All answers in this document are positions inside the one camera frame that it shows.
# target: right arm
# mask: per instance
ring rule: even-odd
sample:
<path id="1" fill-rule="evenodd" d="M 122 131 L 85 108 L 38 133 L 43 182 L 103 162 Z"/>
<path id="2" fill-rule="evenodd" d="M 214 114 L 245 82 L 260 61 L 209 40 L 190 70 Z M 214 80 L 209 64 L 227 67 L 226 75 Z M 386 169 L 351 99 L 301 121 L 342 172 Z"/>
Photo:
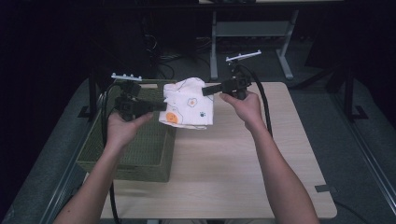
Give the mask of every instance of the right arm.
<path id="1" fill-rule="evenodd" d="M 247 91 L 243 101 L 221 93 L 245 122 L 256 146 L 268 201 L 277 223 L 319 223 L 314 205 L 303 183 L 280 153 L 262 120 L 259 96 Z"/>

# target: folded cloth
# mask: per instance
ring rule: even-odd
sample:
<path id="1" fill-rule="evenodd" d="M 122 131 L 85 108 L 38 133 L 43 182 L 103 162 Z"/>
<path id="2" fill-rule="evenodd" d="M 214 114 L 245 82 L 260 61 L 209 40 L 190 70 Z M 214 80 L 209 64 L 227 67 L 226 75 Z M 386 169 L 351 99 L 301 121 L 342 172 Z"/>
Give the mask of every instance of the folded cloth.
<path id="1" fill-rule="evenodd" d="M 203 87 L 205 83 L 198 77 L 164 85 L 167 107 L 160 112 L 159 121 L 188 129 L 206 129 L 206 125 L 212 125 L 213 95 L 203 96 Z"/>

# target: person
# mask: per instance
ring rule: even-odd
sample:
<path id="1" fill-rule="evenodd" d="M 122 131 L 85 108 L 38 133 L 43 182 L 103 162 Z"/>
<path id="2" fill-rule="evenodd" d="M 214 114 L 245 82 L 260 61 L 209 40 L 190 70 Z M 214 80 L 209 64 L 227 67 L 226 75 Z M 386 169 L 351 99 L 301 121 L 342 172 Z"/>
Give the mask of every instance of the person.
<path id="1" fill-rule="evenodd" d="M 319 223 L 314 205 L 304 185 L 289 167 L 262 120 L 259 96 L 247 91 L 245 100 L 221 93 L 220 98 L 233 106 L 245 122 L 256 146 L 268 201 L 276 223 Z M 130 122 L 118 113 L 108 119 L 105 150 L 78 193 L 66 204 L 54 223 L 98 223 L 107 192 L 125 148 L 142 125 L 152 118 L 148 113 Z"/>

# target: white tabletop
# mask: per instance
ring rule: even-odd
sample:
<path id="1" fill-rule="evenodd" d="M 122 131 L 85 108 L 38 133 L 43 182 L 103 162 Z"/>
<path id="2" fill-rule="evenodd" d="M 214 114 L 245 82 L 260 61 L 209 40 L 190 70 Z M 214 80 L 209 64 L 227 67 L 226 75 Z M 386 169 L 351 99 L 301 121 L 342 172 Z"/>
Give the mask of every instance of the white tabletop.
<path id="1" fill-rule="evenodd" d="M 321 218 L 336 215 L 304 127 L 283 83 L 263 83 L 274 139 Z M 259 93 L 257 86 L 250 91 Z M 168 183 L 115 180 L 121 218 L 273 218 L 253 139 L 233 108 L 215 94 L 214 125 L 177 129 Z M 112 217 L 107 197 L 102 218 Z"/>

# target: left arm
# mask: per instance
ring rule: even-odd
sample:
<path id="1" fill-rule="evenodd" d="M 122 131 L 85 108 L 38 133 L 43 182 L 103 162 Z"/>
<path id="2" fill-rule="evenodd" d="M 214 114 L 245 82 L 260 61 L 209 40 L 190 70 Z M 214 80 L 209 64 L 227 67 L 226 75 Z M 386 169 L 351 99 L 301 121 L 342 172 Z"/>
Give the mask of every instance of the left arm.
<path id="1" fill-rule="evenodd" d="M 78 193 L 64 206 L 54 223 L 98 223 L 117 166 L 137 130 L 152 118 L 148 113 L 130 122 L 118 113 L 108 118 L 107 144 Z"/>

